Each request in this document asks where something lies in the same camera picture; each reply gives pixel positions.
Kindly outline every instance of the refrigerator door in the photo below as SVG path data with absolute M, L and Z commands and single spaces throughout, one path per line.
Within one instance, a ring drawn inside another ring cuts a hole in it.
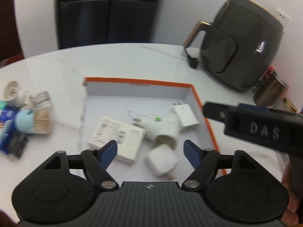
M 155 2 L 112 0 L 108 43 L 149 42 L 155 11 Z
M 106 43 L 109 0 L 61 2 L 61 49 Z

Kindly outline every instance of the white round table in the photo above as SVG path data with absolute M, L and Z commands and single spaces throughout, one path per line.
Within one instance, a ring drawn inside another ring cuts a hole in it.
M 190 49 L 198 56 L 198 49 Z M 18 217 L 11 204 L 13 189 L 55 151 L 77 153 L 80 116 L 85 99 L 86 76 L 152 79 L 186 82 L 195 86 L 202 101 L 253 104 L 252 91 L 239 91 L 209 72 L 188 66 L 182 46 L 163 44 L 104 44 L 70 48 L 31 57 L 0 69 L 0 90 L 11 80 L 30 93 L 49 91 L 55 126 L 48 136 L 33 135 L 20 160 L 0 154 L 0 208 Z M 248 152 L 276 178 L 281 173 L 273 150 L 226 137 L 223 124 L 211 121 L 221 153 Z

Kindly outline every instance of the white plug adapter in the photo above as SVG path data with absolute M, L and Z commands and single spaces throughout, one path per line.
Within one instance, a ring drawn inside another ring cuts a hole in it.
M 177 148 L 177 137 L 180 124 L 175 114 L 168 113 L 164 116 L 150 115 L 133 119 L 133 125 L 146 129 L 146 138 L 155 142 L 155 145 L 166 143 Z
M 178 116 L 181 131 L 193 129 L 199 121 L 188 104 L 172 106 L 171 113 Z
M 178 158 L 168 144 L 162 144 L 150 151 L 146 156 L 146 162 L 155 176 L 167 174 L 171 179 L 175 178 L 171 171 L 177 165 Z

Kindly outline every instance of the air fryer handle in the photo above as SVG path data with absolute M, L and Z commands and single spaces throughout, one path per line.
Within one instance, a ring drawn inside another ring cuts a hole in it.
M 190 32 L 190 34 L 188 35 L 187 39 L 184 41 L 183 46 L 184 48 L 187 48 L 191 42 L 194 40 L 194 38 L 196 37 L 196 35 L 198 34 L 199 31 L 206 31 L 209 29 L 209 27 L 211 26 L 211 24 L 206 23 L 204 21 L 198 21 L 194 28 L 192 29 L 192 31 Z
M 298 196 L 300 205 L 297 211 L 299 223 L 303 223 L 303 159 L 300 157 L 289 156 L 291 168 L 292 190 Z

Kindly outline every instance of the cotton swab container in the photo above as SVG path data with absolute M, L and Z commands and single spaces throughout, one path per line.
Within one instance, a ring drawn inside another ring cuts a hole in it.
M 51 109 L 38 108 L 20 111 L 16 114 L 15 126 L 21 133 L 49 134 L 53 127 Z

